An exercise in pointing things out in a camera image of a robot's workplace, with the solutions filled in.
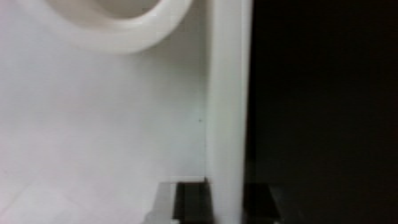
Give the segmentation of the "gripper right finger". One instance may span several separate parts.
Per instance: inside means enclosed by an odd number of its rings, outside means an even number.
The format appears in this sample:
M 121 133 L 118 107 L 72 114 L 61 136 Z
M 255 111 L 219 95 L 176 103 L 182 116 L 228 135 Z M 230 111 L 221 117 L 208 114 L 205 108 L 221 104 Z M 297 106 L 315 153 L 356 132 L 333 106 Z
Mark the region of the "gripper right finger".
M 281 212 L 265 183 L 249 183 L 244 188 L 246 224 L 281 224 Z

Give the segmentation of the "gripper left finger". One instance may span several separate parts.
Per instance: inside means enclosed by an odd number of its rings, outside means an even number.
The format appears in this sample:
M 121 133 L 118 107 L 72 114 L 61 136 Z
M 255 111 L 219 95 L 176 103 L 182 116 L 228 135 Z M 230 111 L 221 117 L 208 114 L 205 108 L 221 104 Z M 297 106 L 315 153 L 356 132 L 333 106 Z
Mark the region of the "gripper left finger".
M 212 190 L 207 181 L 164 182 L 159 185 L 144 224 L 214 224 Z

